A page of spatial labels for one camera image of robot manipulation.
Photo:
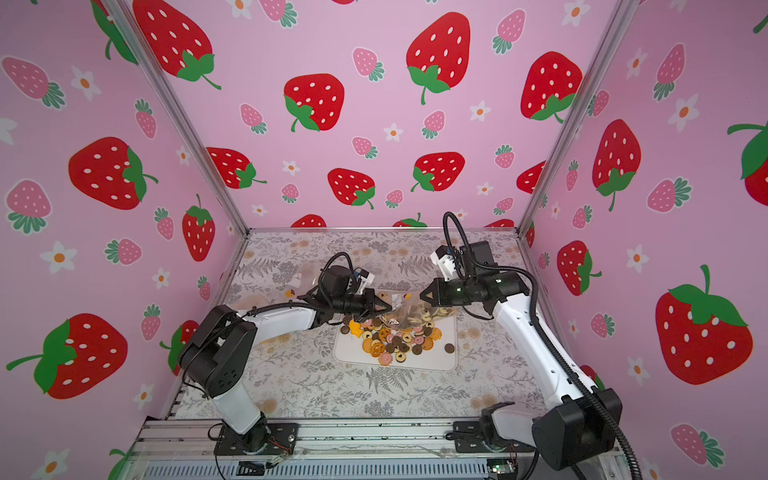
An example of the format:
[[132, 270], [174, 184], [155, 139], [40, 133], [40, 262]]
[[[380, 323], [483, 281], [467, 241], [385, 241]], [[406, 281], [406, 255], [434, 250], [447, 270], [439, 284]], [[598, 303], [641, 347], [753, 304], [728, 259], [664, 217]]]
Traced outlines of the ziploc bag yellow duck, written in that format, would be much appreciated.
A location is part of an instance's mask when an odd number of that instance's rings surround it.
[[300, 296], [309, 293], [317, 286], [321, 269], [322, 267], [317, 264], [301, 264], [286, 284], [284, 296], [287, 299], [297, 300]]

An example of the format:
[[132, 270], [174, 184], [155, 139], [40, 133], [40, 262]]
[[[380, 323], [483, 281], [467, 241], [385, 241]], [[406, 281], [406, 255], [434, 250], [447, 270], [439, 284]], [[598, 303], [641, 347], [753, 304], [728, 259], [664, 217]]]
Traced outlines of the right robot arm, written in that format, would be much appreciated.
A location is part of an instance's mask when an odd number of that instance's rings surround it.
[[619, 448], [630, 477], [641, 478], [639, 461], [619, 426], [620, 398], [611, 389], [600, 389], [559, 343], [538, 307], [535, 277], [497, 264], [486, 242], [440, 246], [430, 259], [440, 275], [421, 299], [433, 307], [481, 304], [513, 340], [544, 398], [543, 413], [512, 402], [485, 408], [480, 417], [484, 443], [530, 446], [554, 470], [576, 470], [580, 462]]

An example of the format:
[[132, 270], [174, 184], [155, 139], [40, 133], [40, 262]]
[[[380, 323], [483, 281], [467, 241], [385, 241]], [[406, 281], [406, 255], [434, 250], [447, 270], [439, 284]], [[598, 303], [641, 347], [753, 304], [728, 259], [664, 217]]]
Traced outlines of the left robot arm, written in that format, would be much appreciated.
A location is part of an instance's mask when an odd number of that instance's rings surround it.
[[267, 421], [243, 381], [253, 345], [319, 328], [337, 315], [365, 321], [391, 312], [392, 305], [371, 287], [373, 278], [366, 270], [332, 265], [295, 300], [247, 311], [218, 305], [186, 341], [177, 366], [213, 401], [230, 431], [242, 439], [263, 442]]

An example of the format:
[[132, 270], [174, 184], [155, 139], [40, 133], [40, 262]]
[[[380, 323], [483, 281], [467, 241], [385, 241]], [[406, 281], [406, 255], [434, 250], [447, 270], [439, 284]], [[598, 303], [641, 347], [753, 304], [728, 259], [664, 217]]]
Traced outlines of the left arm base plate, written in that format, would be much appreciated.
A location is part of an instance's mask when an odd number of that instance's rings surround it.
[[238, 434], [224, 424], [216, 440], [218, 456], [291, 455], [298, 439], [298, 423], [269, 422], [255, 425], [249, 432]]

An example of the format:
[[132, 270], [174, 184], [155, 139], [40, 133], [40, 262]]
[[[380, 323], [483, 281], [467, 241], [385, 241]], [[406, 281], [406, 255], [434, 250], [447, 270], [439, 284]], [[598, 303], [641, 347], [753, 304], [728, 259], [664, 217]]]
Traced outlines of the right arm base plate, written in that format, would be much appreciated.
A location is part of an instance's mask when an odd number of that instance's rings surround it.
[[445, 439], [454, 444], [458, 453], [533, 453], [530, 445], [505, 440], [491, 426], [480, 420], [455, 421]]

